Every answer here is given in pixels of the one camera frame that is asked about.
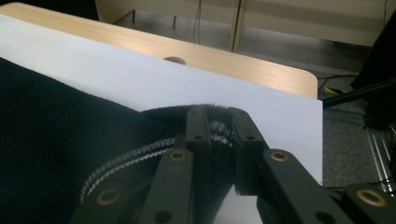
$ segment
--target wooden table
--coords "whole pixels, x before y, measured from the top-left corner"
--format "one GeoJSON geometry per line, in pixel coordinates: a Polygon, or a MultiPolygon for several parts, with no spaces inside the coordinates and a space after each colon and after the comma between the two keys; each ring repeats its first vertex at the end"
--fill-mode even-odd
{"type": "Polygon", "coordinates": [[[157,58],[179,57],[187,66],[244,79],[277,90],[314,99],[318,96],[317,79],[313,74],[301,69],[21,3],[1,6],[0,14],[157,58]]]}

